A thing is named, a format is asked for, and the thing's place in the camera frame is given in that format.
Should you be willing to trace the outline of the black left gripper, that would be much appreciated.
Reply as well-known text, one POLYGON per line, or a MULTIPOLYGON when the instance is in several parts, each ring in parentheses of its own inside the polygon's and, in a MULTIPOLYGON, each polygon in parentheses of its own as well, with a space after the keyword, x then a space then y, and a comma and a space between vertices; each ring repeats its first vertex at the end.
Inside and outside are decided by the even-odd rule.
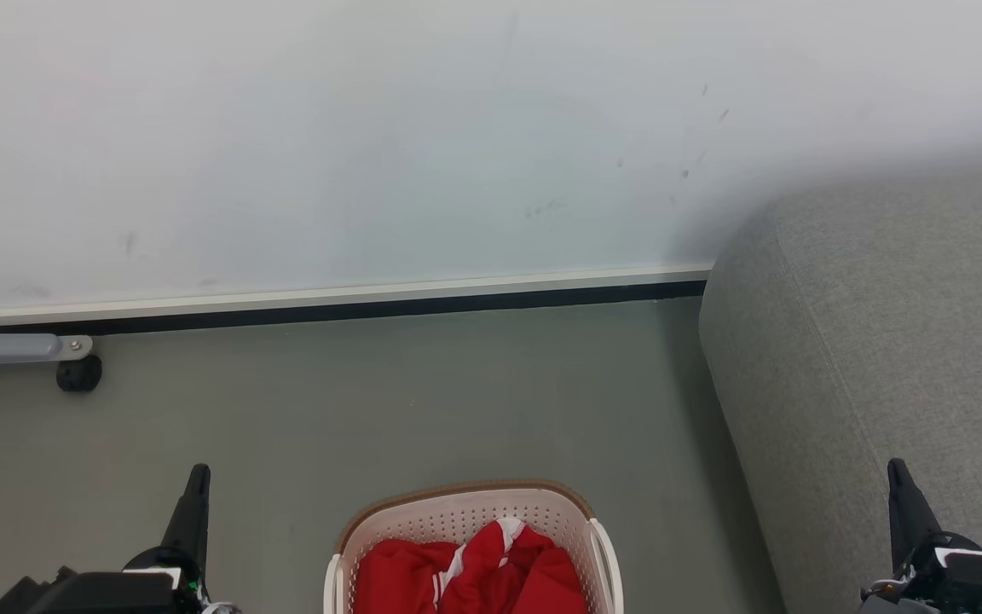
POLYGON ((23 576, 0 598, 0 614, 241 614, 206 592, 211 468, 192 466, 160 547, 121 571, 62 567, 53 582, 23 576))

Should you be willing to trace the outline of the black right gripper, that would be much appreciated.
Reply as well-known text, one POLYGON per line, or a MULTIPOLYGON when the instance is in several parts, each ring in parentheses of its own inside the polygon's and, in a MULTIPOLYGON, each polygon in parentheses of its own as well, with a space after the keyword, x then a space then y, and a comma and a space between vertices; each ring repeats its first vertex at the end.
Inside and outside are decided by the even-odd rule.
POLYGON ((862 590, 858 614, 982 614, 982 548, 942 532, 903 459, 890 459, 893 576, 862 590))

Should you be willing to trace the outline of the red and white garment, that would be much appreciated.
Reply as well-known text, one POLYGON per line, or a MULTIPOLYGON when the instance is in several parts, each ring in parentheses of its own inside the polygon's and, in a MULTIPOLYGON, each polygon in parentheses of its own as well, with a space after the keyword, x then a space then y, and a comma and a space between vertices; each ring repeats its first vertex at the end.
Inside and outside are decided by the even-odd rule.
POLYGON ((389 539, 359 564, 352 614, 588 614, 573 560, 514 518, 464 544, 389 539))

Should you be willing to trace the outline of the grey fabric sofa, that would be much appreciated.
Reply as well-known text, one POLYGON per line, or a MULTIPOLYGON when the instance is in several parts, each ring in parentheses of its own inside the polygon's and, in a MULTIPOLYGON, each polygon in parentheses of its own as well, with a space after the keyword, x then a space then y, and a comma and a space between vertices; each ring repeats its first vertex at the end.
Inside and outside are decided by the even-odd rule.
POLYGON ((699 338, 788 614, 854 614, 892 574, 890 459, 982 547, 982 171, 763 207, 699 338))

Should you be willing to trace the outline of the black caster wheel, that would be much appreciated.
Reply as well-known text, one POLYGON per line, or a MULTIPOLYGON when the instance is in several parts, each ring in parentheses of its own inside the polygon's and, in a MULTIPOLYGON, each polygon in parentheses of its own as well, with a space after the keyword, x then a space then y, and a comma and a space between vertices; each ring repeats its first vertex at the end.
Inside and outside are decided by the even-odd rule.
POLYGON ((103 374, 102 360, 97 355, 87 355, 59 362, 55 382, 63 392, 87 393, 97 388, 103 374))

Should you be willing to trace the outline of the grey metal stand leg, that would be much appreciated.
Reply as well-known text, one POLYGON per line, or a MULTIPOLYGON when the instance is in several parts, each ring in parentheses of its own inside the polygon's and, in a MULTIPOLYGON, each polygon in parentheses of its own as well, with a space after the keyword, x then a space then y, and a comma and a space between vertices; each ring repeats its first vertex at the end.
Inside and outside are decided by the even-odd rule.
POLYGON ((91 337, 59 337, 51 333, 0 333, 0 365, 64 362, 94 352, 91 337))

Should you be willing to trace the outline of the white and black baseboard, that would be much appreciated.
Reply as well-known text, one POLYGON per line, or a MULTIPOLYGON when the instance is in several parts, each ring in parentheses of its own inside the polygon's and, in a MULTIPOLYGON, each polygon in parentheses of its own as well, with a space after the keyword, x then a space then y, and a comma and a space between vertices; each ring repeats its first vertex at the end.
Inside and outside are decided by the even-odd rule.
POLYGON ((40 304, 0 310, 0 332, 117 335, 639 302, 701 295, 712 268, 712 262, 705 261, 667 267, 588 269, 558 275, 40 304))

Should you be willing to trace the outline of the cream perforated laundry basket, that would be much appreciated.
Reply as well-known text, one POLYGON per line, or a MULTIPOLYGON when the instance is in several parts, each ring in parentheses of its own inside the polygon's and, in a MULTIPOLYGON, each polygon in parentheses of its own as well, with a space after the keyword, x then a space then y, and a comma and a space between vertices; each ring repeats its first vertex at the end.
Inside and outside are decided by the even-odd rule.
POLYGON ((550 479, 450 484, 375 501, 340 533, 325 571, 323 614, 352 614, 363 556, 386 539, 463 543, 495 519, 525 522, 564 547, 578 571, 587 614, 624 614, 615 547, 592 506, 550 479))

